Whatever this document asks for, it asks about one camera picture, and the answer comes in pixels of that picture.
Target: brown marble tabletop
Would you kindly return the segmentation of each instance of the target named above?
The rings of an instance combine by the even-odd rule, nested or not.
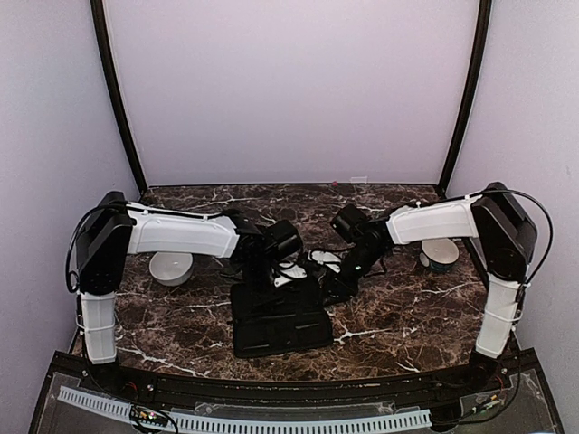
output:
[[[414,200],[436,199],[433,188],[424,185],[297,184],[158,187],[142,203],[190,212],[236,208],[264,225],[289,219],[308,249],[346,246],[329,222],[347,203],[377,217]],[[191,279],[168,288],[148,272],[152,255],[129,256],[117,292],[120,361],[161,373],[282,382],[373,378],[465,364],[486,289],[457,243],[459,261],[442,275],[420,264],[417,243],[394,248],[385,261],[386,276],[361,280],[358,296],[327,309],[332,346],[255,359],[233,356],[232,282],[220,276],[226,260],[198,256]]]

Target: black metal bar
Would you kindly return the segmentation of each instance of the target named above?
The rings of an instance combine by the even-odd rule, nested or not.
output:
[[[123,105],[123,99],[120,96],[119,81],[115,71],[115,63],[110,50],[109,33],[107,32],[107,21],[105,19],[105,10],[102,0],[90,0],[92,9],[92,21],[94,22],[94,31],[97,34],[97,43],[99,45],[100,61],[102,70],[105,74],[107,87],[109,88],[110,103],[115,113],[117,126],[119,128],[120,138],[127,153],[130,169],[137,183],[138,190],[144,193],[147,190],[147,181],[143,168],[138,160],[137,149],[128,126],[127,113]]]
[[[474,33],[474,42],[472,44],[472,54],[470,55],[469,72],[467,73],[467,80],[462,93],[462,101],[460,102],[459,115],[456,119],[454,132],[452,133],[451,145],[449,152],[446,155],[446,161],[442,168],[441,179],[437,185],[439,194],[445,194],[451,183],[452,173],[459,158],[460,147],[464,139],[464,133],[469,123],[470,110],[472,109],[472,102],[477,90],[477,82],[479,81],[480,65],[482,64],[482,57],[485,51],[485,43],[487,41],[487,32],[490,22],[490,7],[492,0],[480,0],[479,3],[479,18],[477,20],[477,29]]]

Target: white bowl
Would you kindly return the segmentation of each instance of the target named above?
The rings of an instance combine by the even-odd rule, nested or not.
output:
[[[148,270],[161,285],[176,287],[185,283],[193,274],[193,255],[158,252],[148,263]]]

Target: wall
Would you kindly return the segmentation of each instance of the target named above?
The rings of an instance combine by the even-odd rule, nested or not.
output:
[[[147,180],[436,183],[478,3],[107,2]]]
[[[466,193],[503,180],[533,194],[553,216],[553,253],[528,291],[518,335],[538,352],[566,432],[579,432],[578,22],[573,0],[495,2],[450,189]],[[532,216],[545,237],[540,212]]]
[[[0,5],[0,420],[27,432],[74,330],[64,255],[110,189],[136,198],[86,0]]]

